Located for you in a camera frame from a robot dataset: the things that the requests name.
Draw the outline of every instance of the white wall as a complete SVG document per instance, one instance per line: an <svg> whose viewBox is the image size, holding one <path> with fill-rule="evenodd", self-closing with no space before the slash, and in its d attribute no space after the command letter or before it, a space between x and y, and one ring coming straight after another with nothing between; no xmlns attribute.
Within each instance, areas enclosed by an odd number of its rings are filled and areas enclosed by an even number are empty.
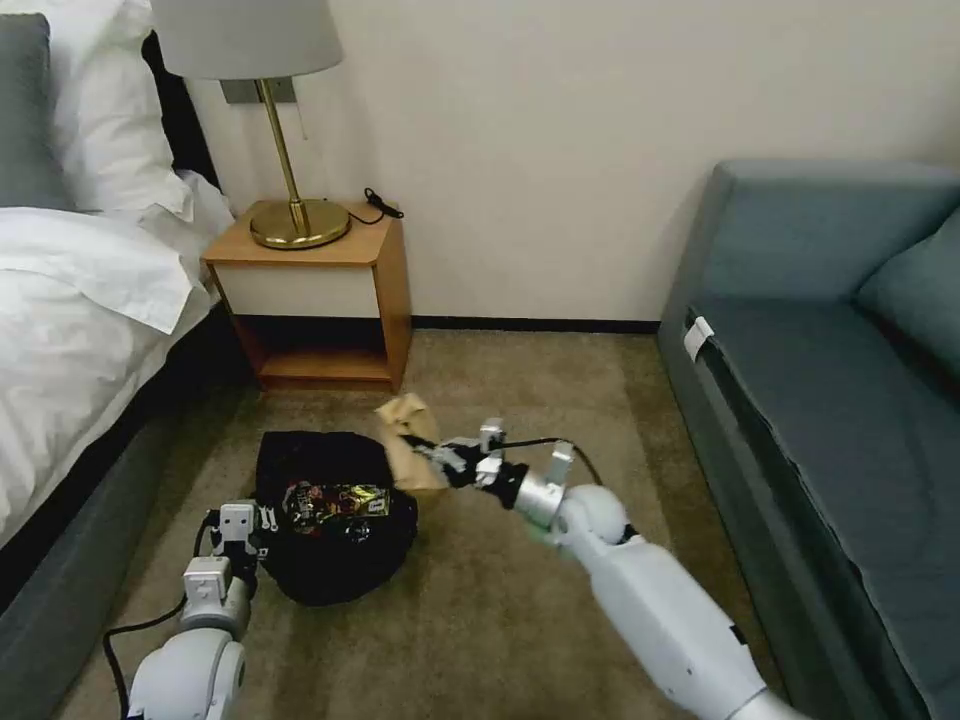
<svg viewBox="0 0 960 720"><path fill-rule="evenodd" d="M295 170L402 204L418 314L656 319L717 160L960 158L957 0L332 6ZM191 91L234 202L282 197L262 108Z"/></svg>

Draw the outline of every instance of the carpet floor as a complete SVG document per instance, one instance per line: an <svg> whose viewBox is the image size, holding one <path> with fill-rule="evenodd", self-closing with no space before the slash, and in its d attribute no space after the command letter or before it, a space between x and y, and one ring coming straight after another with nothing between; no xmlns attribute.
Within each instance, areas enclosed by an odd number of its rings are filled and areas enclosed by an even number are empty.
<svg viewBox="0 0 960 720"><path fill-rule="evenodd" d="M434 410L445 436L475 435L488 416L509 437L562 435L591 456L637 530L670 548L746 634L779 687L720 518L651 337L418 331L405 389ZM373 392L259 395L211 388L171 448L113 622L137 622L180 595L207 508L253 487L266 430L376 436ZM548 449L511 451L542 463ZM574 467L571 482L588 480ZM237 718L681 718L596 607L573 561L534 542L520 518L472 491L442 491L421 511L405 565L349 604L299 607L261 573L244 640ZM117 640L132 681L173 624ZM61 720L117 716L99 648Z"/></svg>

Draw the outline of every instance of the black power cord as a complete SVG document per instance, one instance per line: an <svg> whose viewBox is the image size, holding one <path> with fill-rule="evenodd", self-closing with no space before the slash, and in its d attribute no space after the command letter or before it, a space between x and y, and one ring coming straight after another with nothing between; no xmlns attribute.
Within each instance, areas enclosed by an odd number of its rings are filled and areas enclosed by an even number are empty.
<svg viewBox="0 0 960 720"><path fill-rule="evenodd" d="M367 198L367 203L377 208L377 210L380 211L380 214L377 216L376 220L365 220L359 215L354 215L352 212L348 210L347 212L350 214L350 217L352 217L361 225L376 225L378 222L383 220L383 218L387 215L389 215L392 218L396 218L397 220L400 220L403 218L403 212L400 210L397 210L397 208L395 207L391 207L390 205L387 205L384 199L379 195L377 195L376 192L374 192L373 188L364 188L363 194L364 194L364 197Z"/></svg>
<svg viewBox="0 0 960 720"><path fill-rule="evenodd" d="M575 442L571 442L566 438L537 438L536 440L519 440L517 442L491 442L490 447L494 450L508 449L508 448L517 448L517 447L533 447L534 445L550 445L557 442L567 442L573 447L573 451L577 454L577 457L583 461L583 464L587 466L587 470L590 472L590 476L593 478L593 482L600 487L605 487L603 480L600 479L600 473L597 472L596 466L591 462L590 458L587 457L587 454L580 449L580 446Z"/></svg>
<svg viewBox="0 0 960 720"><path fill-rule="evenodd" d="M197 529L197 536L193 541L193 557L200 555L200 547L203 545L203 532L208 527L215 527L217 525L216 518L218 514L216 510L210 510L207 512L206 517L203 518L203 522L200 523L200 527ZM127 683L126 680L123 679L123 670L120 668L120 661L117 659L117 654L113 650L111 640L117 635L139 632L140 630L146 630L147 628L165 623L167 620L176 617L186 604L187 596L184 594L176 607L171 608L159 617L155 617L153 620L147 620L146 622L135 623L133 625L121 625L107 630L107 632L103 634L103 654L107 656L107 664L110 666L110 672L113 674L113 682L117 686L117 698L120 702L120 720L127 720L129 717L130 696L127 693Z"/></svg>

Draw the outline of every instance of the bed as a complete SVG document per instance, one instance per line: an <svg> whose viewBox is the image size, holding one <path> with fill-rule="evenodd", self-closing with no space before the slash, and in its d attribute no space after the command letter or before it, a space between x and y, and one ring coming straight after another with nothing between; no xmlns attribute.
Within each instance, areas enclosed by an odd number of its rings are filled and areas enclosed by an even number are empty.
<svg viewBox="0 0 960 720"><path fill-rule="evenodd" d="M0 0L0 13L22 12L11 7L15 4ZM124 4L144 7L136 0L113 0L112 11ZM51 257L57 262L70 257L73 268L91 259L74 256L94 252L93 245L77 242L85 238L83 227L57 231L57 222L73 218L56 210L55 202L47 205L53 210L40 212L0 208L0 333L5 338L0 345L0 708L5 718L41 720L53 714L97 646L191 388L202 382L203 368L242 367L200 262L206 244L230 222L229 207L215 188L216 174L182 80L163 69L155 36L143 42L142 53L162 106L172 164L186 188L188 217L157 204L88 215L88 222L97 232L106 228L107 235L116 236L116 246L94 258L101 265L116 262L124 272L136 272L137 263L146 261L134 256L129 243L135 239L155 250L158 245L175 250L189 284L175 322L160 331L91 299L112 288L78 287L74 277L64 280L48 271ZM0 157L0 168L16 161ZM36 224L38 217L46 224ZM49 256L43 272L30 264L38 248ZM145 272L147 277L152 267Z"/></svg>

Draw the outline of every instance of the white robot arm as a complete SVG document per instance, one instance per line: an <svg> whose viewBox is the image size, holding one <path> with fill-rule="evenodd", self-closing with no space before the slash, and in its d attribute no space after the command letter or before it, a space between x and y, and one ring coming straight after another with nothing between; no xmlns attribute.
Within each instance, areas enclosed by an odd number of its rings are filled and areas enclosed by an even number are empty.
<svg viewBox="0 0 960 720"><path fill-rule="evenodd" d="M441 445L406 437L454 487L500 499L590 575L594 597L658 688L701 720L802 720L766 686L736 625L667 550L636 534L623 505L600 485L564 489L575 446L553 442L544 477L503 457L498 418L479 439ZM514 446L540 444L516 443ZM599 482L592 465L587 466Z"/></svg>
<svg viewBox="0 0 960 720"><path fill-rule="evenodd" d="M806 717L767 688L733 621L673 555L633 530L612 492L599 485L564 489L576 450L571 443L556 442L541 477L504 460L511 445L498 419L484 424L479 439L439 445L405 439L453 487L495 495L575 557L614 628L674 703L701 720ZM194 558L184 573L182 632L140 665L126 718L229 720L243 680L240 640L256 587L258 550L251 540L257 529L271 527L270 511L253 503L221 508L214 556Z"/></svg>

